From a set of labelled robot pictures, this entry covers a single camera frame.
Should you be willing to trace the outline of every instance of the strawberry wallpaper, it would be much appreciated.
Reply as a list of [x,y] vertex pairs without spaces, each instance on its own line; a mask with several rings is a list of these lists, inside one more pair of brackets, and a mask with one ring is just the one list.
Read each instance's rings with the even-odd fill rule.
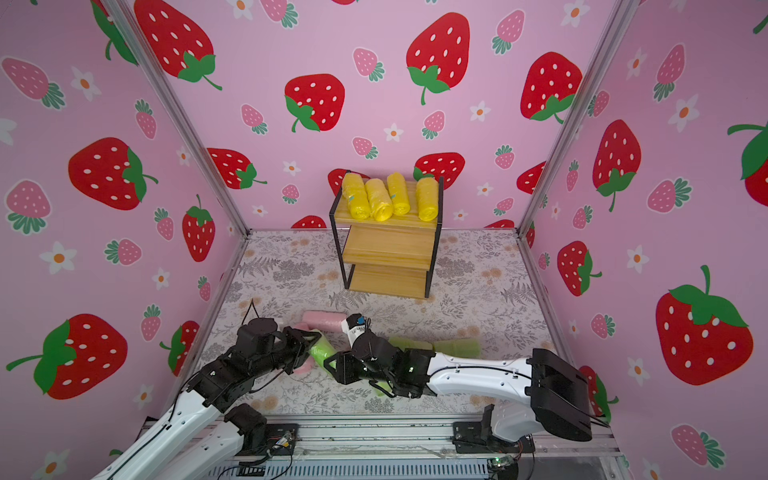
[[349,168],[443,176],[482,228],[519,223],[613,1],[133,5],[250,227],[324,227]]
[[0,45],[0,470],[90,478],[161,414],[238,238],[99,1],[13,2]]
[[528,243],[634,478],[764,478],[768,10],[641,4]]

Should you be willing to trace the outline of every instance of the floral patterned floor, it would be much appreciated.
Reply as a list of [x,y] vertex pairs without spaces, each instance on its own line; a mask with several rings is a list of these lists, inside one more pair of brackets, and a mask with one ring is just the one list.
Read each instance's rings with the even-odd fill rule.
[[[428,342],[478,337],[486,359],[530,356],[534,347],[552,349],[515,238],[503,230],[444,230],[432,294],[423,300],[344,290],[330,230],[256,232],[201,365],[234,343],[252,298],[261,316],[281,319],[281,328],[296,325],[305,310],[359,312],[384,337]],[[349,348],[342,334],[328,339],[338,350]],[[267,415],[470,413],[493,401],[470,395],[388,399],[365,382],[340,385],[318,366],[304,376],[280,376],[241,399]]]

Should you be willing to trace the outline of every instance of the wooden shelf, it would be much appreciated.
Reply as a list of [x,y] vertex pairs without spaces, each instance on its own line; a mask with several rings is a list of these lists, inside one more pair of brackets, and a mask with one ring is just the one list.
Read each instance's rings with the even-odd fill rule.
[[367,224],[367,225],[386,225],[390,227],[411,227],[422,228],[435,231],[437,228],[437,219],[430,220],[429,222],[422,222],[419,220],[419,211],[416,208],[416,182],[406,181],[408,188],[408,200],[411,204],[411,211],[405,215],[392,215],[389,220],[383,222],[377,222],[372,218],[366,218],[365,220],[355,220],[349,214],[349,206],[346,200],[342,197],[339,201],[339,205],[336,207],[334,217],[337,223],[342,225],[352,225],[355,223]]
[[349,228],[344,263],[429,270],[435,233],[424,228],[355,224]]
[[427,271],[396,266],[355,265],[349,289],[379,295],[424,298]]

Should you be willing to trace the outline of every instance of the pink foam roll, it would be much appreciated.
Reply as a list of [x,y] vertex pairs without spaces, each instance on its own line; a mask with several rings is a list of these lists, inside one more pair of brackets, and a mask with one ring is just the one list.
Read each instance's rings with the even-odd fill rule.
[[341,333],[341,325],[342,322],[346,321],[346,317],[346,313],[307,310],[302,315],[301,322],[309,326],[309,329]]
[[[311,330],[310,326],[307,325],[305,322],[301,322],[298,325],[294,326],[295,329],[298,330],[305,330],[309,332]],[[315,359],[312,358],[312,356],[307,357],[306,361],[301,364],[301,366],[295,370],[293,370],[294,375],[304,375],[305,373],[309,373],[312,371],[312,367],[315,366]]]

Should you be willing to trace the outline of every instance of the yellow rolled towel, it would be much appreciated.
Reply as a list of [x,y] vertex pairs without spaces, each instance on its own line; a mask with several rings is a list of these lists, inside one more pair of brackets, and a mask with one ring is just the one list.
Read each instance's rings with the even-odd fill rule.
[[371,203],[371,215],[377,222],[389,220],[395,208],[392,206],[392,199],[389,198],[389,192],[384,187],[384,182],[378,178],[372,178],[366,182],[366,192],[368,192],[368,201]]
[[389,190],[389,198],[392,199],[392,206],[395,208],[395,215],[405,215],[411,211],[406,178],[401,173],[395,172],[386,178],[386,185]]
[[429,222],[437,217],[438,188],[434,177],[424,177],[416,184],[416,203],[420,220]]
[[355,220],[365,220],[371,216],[366,185],[359,174],[348,173],[341,180],[341,191],[349,206],[349,214]]

